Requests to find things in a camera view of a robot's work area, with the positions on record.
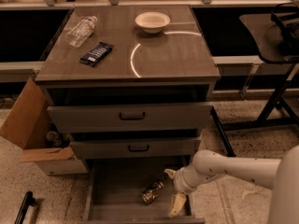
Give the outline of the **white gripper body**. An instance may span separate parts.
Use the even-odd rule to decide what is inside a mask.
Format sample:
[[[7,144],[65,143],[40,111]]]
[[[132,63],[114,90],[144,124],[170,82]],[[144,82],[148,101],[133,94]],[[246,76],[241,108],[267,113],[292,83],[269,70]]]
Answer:
[[[173,182],[177,192],[190,194],[203,183],[203,176],[196,171],[193,165],[189,165],[175,172]]]

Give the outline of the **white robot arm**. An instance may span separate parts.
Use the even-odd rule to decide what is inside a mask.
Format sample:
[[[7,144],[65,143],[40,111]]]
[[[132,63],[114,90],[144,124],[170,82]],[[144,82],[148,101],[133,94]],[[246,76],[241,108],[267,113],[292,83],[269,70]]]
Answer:
[[[299,224],[299,147],[293,147],[281,159],[224,157],[203,149],[195,153],[188,166],[164,172],[175,189],[170,217],[178,215],[187,196],[198,186],[219,175],[230,175],[272,190],[267,224]]]

